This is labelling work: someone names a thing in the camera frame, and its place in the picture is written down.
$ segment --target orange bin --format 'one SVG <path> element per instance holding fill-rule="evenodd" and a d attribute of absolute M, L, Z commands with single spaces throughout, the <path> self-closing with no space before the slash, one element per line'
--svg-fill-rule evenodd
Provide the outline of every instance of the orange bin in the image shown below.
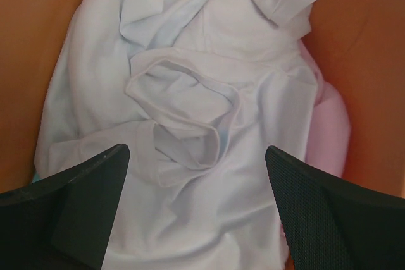
<path fill-rule="evenodd" d="M 47 86 L 81 0 L 0 0 L 0 193 L 30 182 Z M 405 197 L 403 0 L 319 0 L 304 42 L 352 123 L 344 178 Z"/>

